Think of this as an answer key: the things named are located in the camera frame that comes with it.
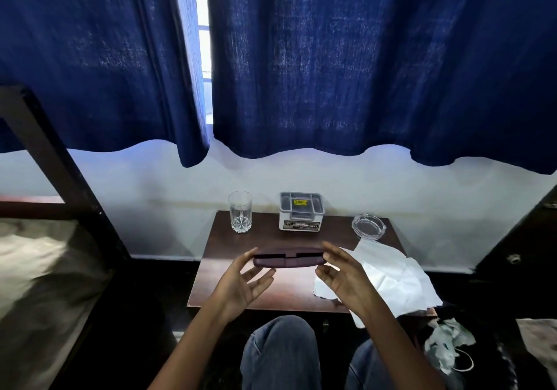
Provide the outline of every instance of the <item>dark floor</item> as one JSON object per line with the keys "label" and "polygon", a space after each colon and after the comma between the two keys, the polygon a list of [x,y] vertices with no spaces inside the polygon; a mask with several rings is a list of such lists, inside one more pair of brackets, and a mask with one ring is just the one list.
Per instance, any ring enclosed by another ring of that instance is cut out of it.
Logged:
{"label": "dark floor", "polygon": [[[173,331],[183,331],[195,315],[187,308],[198,263],[180,261],[134,261],[134,275],[160,301]],[[514,318],[556,317],[536,286],[517,281],[495,284],[471,275],[430,274],[439,296],[458,305],[493,329],[516,365],[520,388],[552,389],[545,368],[525,349]],[[237,388],[242,349],[249,335],[278,315],[279,311],[247,310],[223,333],[213,354],[205,388]],[[366,338],[347,314],[296,313],[316,332],[324,389],[343,387],[348,363]]]}

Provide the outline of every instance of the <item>forearm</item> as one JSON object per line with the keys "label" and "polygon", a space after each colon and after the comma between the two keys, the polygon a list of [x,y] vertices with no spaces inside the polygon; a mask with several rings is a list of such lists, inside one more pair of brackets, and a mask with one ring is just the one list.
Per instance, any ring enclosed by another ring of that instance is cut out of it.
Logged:
{"label": "forearm", "polygon": [[397,390],[444,390],[439,374],[412,345],[381,296],[373,298],[363,321]]}
{"label": "forearm", "polygon": [[220,307],[211,299],[201,307],[148,390],[194,390],[224,330]]}

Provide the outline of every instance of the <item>wooden table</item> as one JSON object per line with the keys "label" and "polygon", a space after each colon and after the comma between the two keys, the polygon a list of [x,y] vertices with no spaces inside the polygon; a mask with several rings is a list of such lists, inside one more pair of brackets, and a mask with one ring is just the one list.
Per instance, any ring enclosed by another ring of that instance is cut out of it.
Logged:
{"label": "wooden table", "polygon": [[[386,225],[386,232],[379,241],[404,253],[389,219],[381,219]],[[334,245],[354,250],[360,240],[352,230],[352,217],[325,216],[321,231],[317,233],[282,231],[278,227],[278,214],[253,213],[252,221],[250,231],[236,233],[230,226],[228,211],[217,212],[196,280],[191,289],[188,307],[200,307],[211,295],[232,260],[251,248],[321,247],[322,241],[329,241]],[[253,263],[250,261],[244,270],[252,266]],[[323,299],[313,294],[314,277],[315,267],[279,268],[275,273],[275,281],[272,286],[249,308],[347,313],[348,309],[340,302]]]}

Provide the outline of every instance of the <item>jeans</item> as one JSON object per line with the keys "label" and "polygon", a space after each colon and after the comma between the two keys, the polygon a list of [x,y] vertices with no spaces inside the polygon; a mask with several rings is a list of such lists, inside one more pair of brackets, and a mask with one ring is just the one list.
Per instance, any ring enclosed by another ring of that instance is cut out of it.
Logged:
{"label": "jeans", "polygon": [[[298,316],[275,318],[250,336],[244,347],[240,371],[243,390],[321,389],[314,331]],[[394,389],[371,340],[354,353],[345,389]]]}

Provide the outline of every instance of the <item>white wall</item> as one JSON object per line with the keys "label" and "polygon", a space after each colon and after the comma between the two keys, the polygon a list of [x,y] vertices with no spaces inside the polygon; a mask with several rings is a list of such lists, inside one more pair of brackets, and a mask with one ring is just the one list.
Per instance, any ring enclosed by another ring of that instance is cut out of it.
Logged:
{"label": "white wall", "polygon": [[[427,270],[468,271],[557,182],[557,174],[484,158],[425,167],[394,145],[353,157],[301,149],[248,160],[213,139],[207,158],[189,169],[166,141],[71,154],[128,250],[144,256],[200,258],[214,214],[234,190],[251,192],[260,212],[276,212],[278,193],[296,190],[321,193],[329,213],[389,217]],[[0,193],[57,195],[24,151],[0,154]]]}

